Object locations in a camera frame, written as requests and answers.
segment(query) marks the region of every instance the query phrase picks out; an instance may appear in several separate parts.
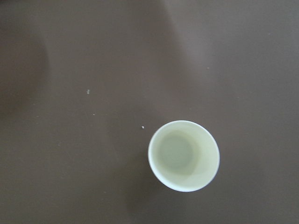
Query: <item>cup rim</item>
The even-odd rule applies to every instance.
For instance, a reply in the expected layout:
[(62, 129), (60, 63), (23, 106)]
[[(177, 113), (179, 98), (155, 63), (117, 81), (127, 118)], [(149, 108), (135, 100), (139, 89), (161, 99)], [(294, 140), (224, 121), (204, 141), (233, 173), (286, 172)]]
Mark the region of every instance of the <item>cup rim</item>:
[[(186, 188), (186, 187), (182, 187), (182, 186), (179, 186), (178, 184), (174, 184), (172, 182), (170, 182), (167, 178), (165, 178), (161, 173), (160, 171), (157, 169), (157, 167), (155, 166), (154, 164), (154, 161), (153, 161), (153, 158), (152, 158), (152, 144), (153, 142), (155, 141), (156, 137), (159, 135), (159, 133), (165, 129), (167, 126), (169, 125), (172, 125), (174, 123), (189, 123), (189, 124), (192, 124), (192, 125), (195, 125), (197, 126), (198, 128), (200, 128), (201, 130), (203, 130), (207, 136), (213, 141), (213, 144), (214, 144), (214, 148), (216, 149), (217, 151), (217, 166), (213, 172), (213, 175), (211, 175), (211, 177), (209, 178), (209, 180), (204, 183), (203, 185), (199, 186), (199, 187), (192, 187), (192, 188)], [(164, 125), (162, 125), (159, 129), (156, 130), (156, 132), (153, 134), (153, 136), (151, 137), (150, 139), (150, 142), (149, 142), (149, 146), (148, 146), (148, 160), (149, 160), (149, 166), (152, 170), (152, 172), (154, 173), (154, 175), (156, 176), (156, 178), (161, 182), (163, 183), (165, 186), (173, 189), (173, 190), (176, 190), (176, 191), (181, 191), (181, 192), (191, 192), (191, 191), (196, 191), (196, 190), (199, 190), (199, 189), (202, 189), (204, 188), (205, 186), (207, 186), (216, 176), (217, 172), (218, 172), (218, 169), (219, 169), (219, 165), (220, 165), (220, 152), (219, 152), (219, 148), (218, 148), (218, 145), (214, 139), (214, 137), (211, 135), (211, 133), (209, 133), (208, 130), (206, 130), (203, 126), (195, 123), (195, 122), (192, 122), (192, 121), (188, 121), (188, 120), (175, 120), (175, 121), (171, 121), (169, 123), (166, 123)]]

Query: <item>brown surface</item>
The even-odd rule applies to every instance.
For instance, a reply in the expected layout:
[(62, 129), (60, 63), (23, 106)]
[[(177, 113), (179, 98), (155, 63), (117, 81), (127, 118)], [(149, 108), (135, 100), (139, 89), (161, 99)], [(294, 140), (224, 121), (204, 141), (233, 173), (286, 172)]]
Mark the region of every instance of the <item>brown surface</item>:
[[(298, 8), (1, 1), (0, 223), (299, 223)], [(200, 191), (147, 162), (177, 119), (220, 148)]]

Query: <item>paper cup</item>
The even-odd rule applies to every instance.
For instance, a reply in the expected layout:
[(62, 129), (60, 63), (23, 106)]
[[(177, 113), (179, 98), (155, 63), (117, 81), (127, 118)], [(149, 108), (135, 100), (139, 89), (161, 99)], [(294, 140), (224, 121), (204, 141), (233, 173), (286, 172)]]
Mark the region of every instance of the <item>paper cup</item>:
[(220, 154), (213, 136), (202, 126), (177, 120), (159, 128), (149, 143), (149, 165), (155, 176), (177, 191), (195, 191), (211, 182)]

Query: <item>white paper cup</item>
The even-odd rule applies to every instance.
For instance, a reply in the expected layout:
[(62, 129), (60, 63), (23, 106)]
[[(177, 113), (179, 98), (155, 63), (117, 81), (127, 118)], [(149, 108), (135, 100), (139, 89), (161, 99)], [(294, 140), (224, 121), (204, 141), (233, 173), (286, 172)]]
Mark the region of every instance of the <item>white paper cup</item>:
[(202, 126), (177, 120), (159, 128), (149, 143), (149, 165), (155, 176), (177, 191), (195, 191), (211, 182), (220, 154), (213, 136)]

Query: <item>table surface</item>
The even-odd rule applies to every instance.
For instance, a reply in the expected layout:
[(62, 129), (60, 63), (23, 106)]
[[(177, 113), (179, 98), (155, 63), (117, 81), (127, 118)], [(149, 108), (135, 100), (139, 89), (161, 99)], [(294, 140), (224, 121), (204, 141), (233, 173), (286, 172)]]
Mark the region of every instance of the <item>table surface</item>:
[[(2, 0), (0, 223), (299, 223), (298, 8)], [(191, 193), (147, 160), (178, 119), (221, 154)]]

